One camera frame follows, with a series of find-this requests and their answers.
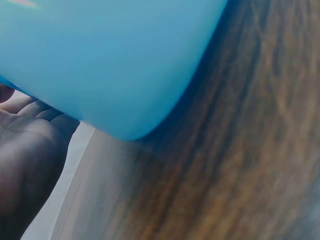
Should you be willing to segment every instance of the hand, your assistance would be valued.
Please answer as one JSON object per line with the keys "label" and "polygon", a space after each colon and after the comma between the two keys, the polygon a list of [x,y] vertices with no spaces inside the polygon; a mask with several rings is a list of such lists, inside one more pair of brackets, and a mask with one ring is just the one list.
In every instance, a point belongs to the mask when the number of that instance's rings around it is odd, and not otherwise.
{"label": "hand", "polygon": [[56,185],[79,122],[0,85],[0,239],[20,239]]}

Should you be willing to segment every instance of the blue object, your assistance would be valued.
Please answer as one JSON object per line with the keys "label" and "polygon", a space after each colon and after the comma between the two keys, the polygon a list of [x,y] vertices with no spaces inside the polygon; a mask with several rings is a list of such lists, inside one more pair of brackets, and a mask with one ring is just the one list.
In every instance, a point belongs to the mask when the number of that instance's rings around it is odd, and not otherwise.
{"label": "blue object", "polygon": [[227,1],[2,0],[0,81],[140,138],[183,94]]}

